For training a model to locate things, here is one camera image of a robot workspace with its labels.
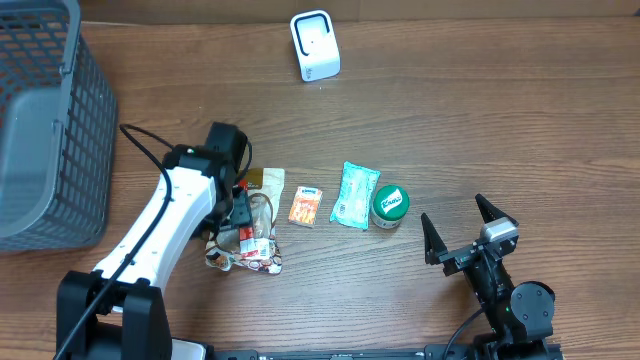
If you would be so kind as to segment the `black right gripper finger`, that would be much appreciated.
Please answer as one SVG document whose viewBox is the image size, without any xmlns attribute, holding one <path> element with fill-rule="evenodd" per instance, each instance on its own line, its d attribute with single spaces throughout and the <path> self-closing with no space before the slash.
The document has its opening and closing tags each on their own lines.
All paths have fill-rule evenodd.
<svg viewBox="0 0 640 360">
<path fill-rule="evenodd" d="M 441 263 L 441 257 L 448 249 L 426 213 L 421 214 L 421 223 L 425 240 L 425 262 L 429 265 Z"/>
<path fill-rule="evenodd" d="M 518 227 L 518 221 L 515 218 L 509 216 L 506 212 L 493 205 L 482 194 L 477 194 L 475 196 L 475 201 L 483 218 L 484 224 L 499 218 L 507 217 Z"/>
</svg>

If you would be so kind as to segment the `red snack stick packet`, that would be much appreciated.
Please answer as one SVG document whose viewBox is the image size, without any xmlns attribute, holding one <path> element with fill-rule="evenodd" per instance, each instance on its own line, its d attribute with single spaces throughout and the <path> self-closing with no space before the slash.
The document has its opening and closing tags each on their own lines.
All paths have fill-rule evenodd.
<svg viewBox="0 0 640 360">
<path fill-rule="evenodd" d="M 240 228 L 240 254 L 244 259 L 265 260 L 270 257 L 270 236 L 272 229 L 272 205 L 261 192 L 249 193 L 253 225 Z"/>
</svg>

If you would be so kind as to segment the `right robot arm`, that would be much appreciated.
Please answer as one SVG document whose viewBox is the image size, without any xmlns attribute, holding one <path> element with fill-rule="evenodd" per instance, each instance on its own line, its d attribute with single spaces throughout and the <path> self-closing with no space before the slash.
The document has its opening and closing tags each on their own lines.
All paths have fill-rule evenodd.
<svg viewBox="0 0 640 360">
<path fill-rule="evenodd" d="M 480 309 L 474 312 L 445 345 L 425 347 L 427 359 L 562 360 L 553 334 L 555 293 L 539 281 L 514 285 L 503 258 L 519 239 L 519 222 L 483 195 L 475 201 L 484 221 L 479 238 L 450 251 L 427 214 L 421 215 L 425 262 L 443 266 L 447 276 L 462 272 Z"/>
</svg>

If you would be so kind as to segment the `beige brown snack bag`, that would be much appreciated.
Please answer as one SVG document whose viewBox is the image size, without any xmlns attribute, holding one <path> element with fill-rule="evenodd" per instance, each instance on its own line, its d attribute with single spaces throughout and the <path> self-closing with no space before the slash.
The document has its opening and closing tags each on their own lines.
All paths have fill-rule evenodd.
<svg viewBox="0 0 640 360">
<path fill-rule="evenodd" d="M 205 247 L 205 264 L 222 271 L 233 266 L 278 275 L 282 257 L 276 241 L 276 220 L 284 190 L 285 170 L 254 168 L 239 183 L 234 216 L 217 235 L 211 233 Z"/>
</svg>

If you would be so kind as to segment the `green lid Knorr jar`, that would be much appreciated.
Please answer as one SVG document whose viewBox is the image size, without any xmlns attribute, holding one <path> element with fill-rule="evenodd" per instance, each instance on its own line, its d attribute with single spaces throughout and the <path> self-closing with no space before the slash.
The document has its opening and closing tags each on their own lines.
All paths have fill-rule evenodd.
<svg viewBox="0 0 640 360">
<path fill-rule="evenodd" d="M 392 184 L 379 189 L 371 206 L 371 219 L 382 229 L 393 229 L 400 225 L 410 207 L 410 198 L 404 188 Z"/>
</svg>

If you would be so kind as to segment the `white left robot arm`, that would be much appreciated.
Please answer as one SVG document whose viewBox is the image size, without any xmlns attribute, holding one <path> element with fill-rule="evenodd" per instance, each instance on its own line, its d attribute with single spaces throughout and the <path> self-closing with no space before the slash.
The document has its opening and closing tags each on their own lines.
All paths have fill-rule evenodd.
<svg viewBox="0 0 640 360">
<path fill-rule="evenodd" d="M 175 338 L 164 289 L 187 242 L 236 208 L 251 145 L 174 146 L 159 183 L 120 243 L 93 271 L 69 272 L 57 293 L 58 359 L 207 359 L 208 345 Z"/>
</svg>

